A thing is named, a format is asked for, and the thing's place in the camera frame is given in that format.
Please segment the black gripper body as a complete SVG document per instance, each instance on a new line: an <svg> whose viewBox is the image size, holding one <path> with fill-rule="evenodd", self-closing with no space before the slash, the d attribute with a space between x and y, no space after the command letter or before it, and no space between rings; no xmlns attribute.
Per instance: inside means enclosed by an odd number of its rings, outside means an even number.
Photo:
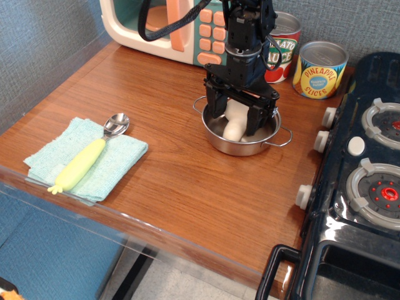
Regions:
<svg viewBox="0 0 400 300"><path fill-rule="evenodd" d="M264 46L252 57L228 53L224 66L207 63L204 85L225 87L228 98L248 107L275 108L279 93L264 79L268 54L269 47Z"/></svg>

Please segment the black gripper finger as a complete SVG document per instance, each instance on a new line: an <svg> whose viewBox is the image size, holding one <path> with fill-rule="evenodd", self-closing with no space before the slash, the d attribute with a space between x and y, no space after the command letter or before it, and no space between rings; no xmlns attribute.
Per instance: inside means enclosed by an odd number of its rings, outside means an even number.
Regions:
<svg viewBox="0 0 400 300"><path fill-rule="evenodd" d="M225 87L206 86L206 97L209 112L213 118L218 118L225 112L228 102Z"/></svg>
<svg viewBox="0 0 400 300"><path fill-rule="evenodd" d="M247 113L246 135L253 136L256 131L274 117L275 108L252 106Z"/></svg>

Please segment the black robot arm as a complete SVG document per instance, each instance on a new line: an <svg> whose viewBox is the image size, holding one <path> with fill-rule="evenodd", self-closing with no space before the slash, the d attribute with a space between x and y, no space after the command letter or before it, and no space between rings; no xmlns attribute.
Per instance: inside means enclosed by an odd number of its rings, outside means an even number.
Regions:
<svg viewBox="0 0 400 300"><path fill-rule="evenodd" d="M272 1L223 1L227 30L225 65L206 64L208 111L216 119L228 101L247 106L246 135L252 136L274 117L279 93L265 80L270 35L277 14Z"/></svg>

